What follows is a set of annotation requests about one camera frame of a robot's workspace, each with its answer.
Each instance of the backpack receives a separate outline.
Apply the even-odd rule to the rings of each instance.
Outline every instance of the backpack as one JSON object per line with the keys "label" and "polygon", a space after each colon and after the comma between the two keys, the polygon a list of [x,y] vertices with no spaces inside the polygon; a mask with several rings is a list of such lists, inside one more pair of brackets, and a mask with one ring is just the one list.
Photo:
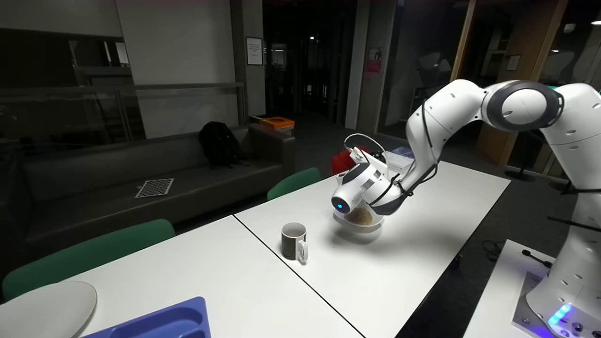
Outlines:
{"label": "backpack", "polygon": [[243,150],[231,130],[224,122],[209,122],[199,132],[205,156],[214,165],[231,165],[243,158]]}

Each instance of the doorway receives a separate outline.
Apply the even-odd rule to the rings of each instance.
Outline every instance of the doorway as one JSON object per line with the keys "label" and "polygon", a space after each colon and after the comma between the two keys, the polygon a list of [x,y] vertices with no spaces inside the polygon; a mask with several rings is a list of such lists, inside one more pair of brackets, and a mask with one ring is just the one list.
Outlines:
{"label": "doorway", "polygon": [[344,124],[353,0],[265,0],[267,115]]}

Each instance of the dark sofa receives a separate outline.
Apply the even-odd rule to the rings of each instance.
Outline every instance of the dark sofa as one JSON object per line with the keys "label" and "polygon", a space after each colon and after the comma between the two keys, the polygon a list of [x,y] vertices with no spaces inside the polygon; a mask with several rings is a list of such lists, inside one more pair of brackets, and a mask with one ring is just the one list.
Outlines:
{"label": "dark sofa", "polygon": [[[295,139],[261,126],[233,130],[244,160],[216,167],[197,133],[72,150],[4,165],[4,250],[23,242],[43,255],[139,222],[177,224],[265,194],[295,167]],[[175,179],[169,195],[135,199],[147,179]]]}

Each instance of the floor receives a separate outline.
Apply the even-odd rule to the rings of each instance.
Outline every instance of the floor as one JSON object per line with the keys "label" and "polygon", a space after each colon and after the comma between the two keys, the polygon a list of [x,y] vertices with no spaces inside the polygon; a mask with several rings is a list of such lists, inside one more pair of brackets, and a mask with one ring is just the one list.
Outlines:
{"label": "floor", "polygon": [[[329,162],[344,148],[342,141],[351,130],[336,128],[320,115],[299,115],[295,120],[297,167],[316,165],[329,175]],[[406,147],[406,143],[397,137],[378,135],[376,139],[385,148]],[[504,169],[475,152],[474,133],[462,133],[451,139],[443,160],[511,179]],[[547,218],[569,218],[575,207],[575,195],[562,195],[562,190],[562,182],[532,175],[524,180],[513,180],[460,252],[462,259],[459,267],[451,267],[443,274],[398,336],[462,336],[505,239],[556,255],[564,244],[567,227]]]}

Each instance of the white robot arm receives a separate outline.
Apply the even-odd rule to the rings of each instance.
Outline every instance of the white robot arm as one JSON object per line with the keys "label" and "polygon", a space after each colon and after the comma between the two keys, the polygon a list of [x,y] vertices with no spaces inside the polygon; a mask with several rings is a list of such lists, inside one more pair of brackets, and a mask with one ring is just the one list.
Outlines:
{"label": "white robot arm", "polygon": [[438,171],[445,143],[466,124],[485,120],[504,132],[541,130],[573,186],[581,192],[569,237],[549,276],[528,293],[530,308],[556,336],[601,338],[601,96],[588,85],[549,88],[507,81],[479,88],[453,81],[428,98],[408,120],[415,162],[387,177],[387,165],[353,150],[355,167],[333,195],[338,212],[366,203],[389,216]]}

